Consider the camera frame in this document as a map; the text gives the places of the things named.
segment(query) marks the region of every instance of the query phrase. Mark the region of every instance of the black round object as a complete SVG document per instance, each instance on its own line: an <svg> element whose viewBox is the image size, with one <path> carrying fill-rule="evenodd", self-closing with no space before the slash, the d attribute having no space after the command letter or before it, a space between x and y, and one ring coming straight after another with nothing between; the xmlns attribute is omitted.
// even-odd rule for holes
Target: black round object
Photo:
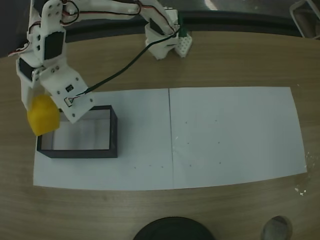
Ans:
<svg viewBox="0 0 320 240"><path fill-rule="evenodd" d="M215 240L202 224L184 217L166 217L149 223L133 240Z"/></svg>

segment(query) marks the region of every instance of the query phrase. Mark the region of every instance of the black wire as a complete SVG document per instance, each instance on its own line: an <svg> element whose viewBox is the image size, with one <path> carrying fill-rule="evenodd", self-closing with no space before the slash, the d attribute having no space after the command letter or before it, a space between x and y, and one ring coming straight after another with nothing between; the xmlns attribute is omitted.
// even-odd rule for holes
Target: black wire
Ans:
<svg viewBox="0 0 320 240"><path fill-rule="evenodd" d="M101 81L101 82L98 82L97 84L87 88L87 90L85 90L84 92L82 93L79 93L77 96L79 95L83 95L83 94L88 94L94 90L96 90L97 88L101 87L102 85L106 84L107 82L111 81L112 79L115 79L116 77L118 77L119 75L123 74L126 70L128 70L128 68L130 68L149 48L151 48L153 45L156 45L156 44L159 44L159 43L162 43L164 41L167 41L171 38L174 38L177 33L179 32L180 29L178 29L173 35L170 35L164 39L161 39L161 40L158 40L158 41L154 41L150 44L148 44L148 46L146 46L131 62L129 62L129 64L127 66L125 66L123 69L121 69L120 71L118 71L117 73L113 74L112 76L108 77L107 79Z"/></svg>
<svg viewBox="0 0 320 240"><path fill-rule="evenodd" d="M69 25L69 24L75 23L75 22L78 20L78 18L80 17L80 10L79 10L78 6L77 6L73 1L68 0L68 1L66 1L66 3L72 3L73 6L74 6L74 7L76 8L76 10L77 10L76 17L75 17L74 20L69 21L69 22L63 22L63 21L61 21L61 23L65 24L65 25Z"/></svg>

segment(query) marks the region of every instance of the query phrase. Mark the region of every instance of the paper sheet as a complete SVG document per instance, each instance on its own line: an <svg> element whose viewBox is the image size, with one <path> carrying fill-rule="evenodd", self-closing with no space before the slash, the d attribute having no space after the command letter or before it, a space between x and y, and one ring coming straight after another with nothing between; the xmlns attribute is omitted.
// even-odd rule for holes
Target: paper sheet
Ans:
<svg viewBox="0 0 320 240"><path fill-rule="evenodd" d="M177 189L306 172L289 87L170 89L170 108Z"/></svg>
<svg viewBox="0 0 320 240"><path fill-rule="evenodd" d="M118 158L50 159L36 152L33 184L89 190L173 188L168 89L95 93L118 117Z"/></svg>
<svg viewBox="0 0 320 240"><path fill-rule="evenodd" d="M95 98L117 114L119 157L49 159L36 152L34 185L161 190L306 172L289 87L129 90Z"/></svg>

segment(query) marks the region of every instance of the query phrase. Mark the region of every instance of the table surface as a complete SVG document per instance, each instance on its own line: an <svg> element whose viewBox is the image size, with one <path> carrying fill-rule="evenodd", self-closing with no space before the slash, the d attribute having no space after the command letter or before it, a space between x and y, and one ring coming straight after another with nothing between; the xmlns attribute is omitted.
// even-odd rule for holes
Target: table surface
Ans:
<svg viewBox="0 0 320 240"><path fill-rule="evenodd" d="M305 151L309 152L308 173L237 185L159 191L33 186L36 138L20 100L15 59L2 58L1 239L131 240L153 220L180 216L204 224L218 240L256 240L264 224L279 215L291 221L293 240L319 239L320 42L262 33L192 35L194 45L187 58L170 53L157 61L148 52L99 90L291 87ZM143 44L144 35L69 43L68 61L92 85L125 66Z"/></svg>

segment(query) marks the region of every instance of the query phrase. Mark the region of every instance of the yellow cube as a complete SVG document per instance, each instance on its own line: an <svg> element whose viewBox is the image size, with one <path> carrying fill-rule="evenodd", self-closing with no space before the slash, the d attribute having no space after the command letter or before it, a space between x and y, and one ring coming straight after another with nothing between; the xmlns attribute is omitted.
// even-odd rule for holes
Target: yellow cube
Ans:
<svg viewBox="0 0 320 240"><path fill-rule="evenodd" d="M60 126L60 112L48 95L33 98L27 117L36 136L52 132Z"/></svg>

